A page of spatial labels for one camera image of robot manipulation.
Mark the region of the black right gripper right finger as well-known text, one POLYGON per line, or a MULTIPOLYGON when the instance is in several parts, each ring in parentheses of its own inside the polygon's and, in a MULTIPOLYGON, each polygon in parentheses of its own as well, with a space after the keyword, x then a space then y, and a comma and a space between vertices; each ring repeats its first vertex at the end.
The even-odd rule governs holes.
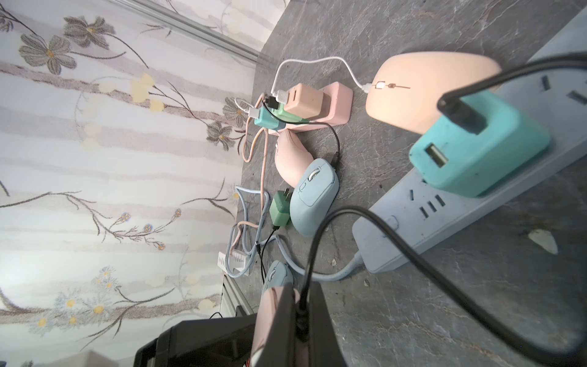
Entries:
POLYGON ((320 283, 312 282, 308 298, 309 366, 346 366, 320 283))

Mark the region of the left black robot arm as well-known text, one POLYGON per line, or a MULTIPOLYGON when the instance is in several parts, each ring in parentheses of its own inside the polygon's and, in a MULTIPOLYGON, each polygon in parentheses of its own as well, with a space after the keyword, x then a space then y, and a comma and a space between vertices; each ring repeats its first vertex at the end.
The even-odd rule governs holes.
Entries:
POLYGON ((244 366, 256 315, 181 321, 141 347, 134 366, 244 366))

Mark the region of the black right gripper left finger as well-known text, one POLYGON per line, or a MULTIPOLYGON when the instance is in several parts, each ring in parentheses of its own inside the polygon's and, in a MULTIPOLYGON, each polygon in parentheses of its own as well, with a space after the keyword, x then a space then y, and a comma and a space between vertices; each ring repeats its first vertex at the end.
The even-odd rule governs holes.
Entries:
POLYGON ((257 366, 294 366, 296 293, 292 284, 285 285, 268 342, 257 366))

